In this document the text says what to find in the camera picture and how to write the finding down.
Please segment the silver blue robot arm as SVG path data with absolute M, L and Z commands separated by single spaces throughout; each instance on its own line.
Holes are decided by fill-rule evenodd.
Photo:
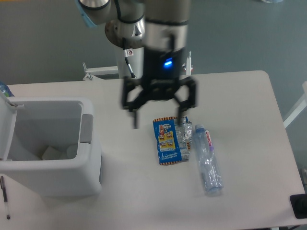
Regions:
M 177 102 L 178 117 L 196 106 L 195 80 L 180 77 L 189 0 L 78 0 L 76 6 L 88 27 L 104 25 L 123 80 L 121 106 L 134 120 L 148 101 L 177 100 L 182 86 L 189 94 Z

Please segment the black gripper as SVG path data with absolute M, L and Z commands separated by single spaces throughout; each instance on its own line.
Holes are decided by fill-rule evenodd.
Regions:
M 186 111 L 197 106 L 197 82 L 192 76 L 179 79 L 184 51 L 184 48 L 162 51 L 145 47 L 142 79 L 123 78 L 120 104 L 132 117 L 134 129 L 139 127 L 138 110 L 147 101 L 175 99 L 178 124 Z M 188 95 L 181 101 L 176 93 L 183 86 Z

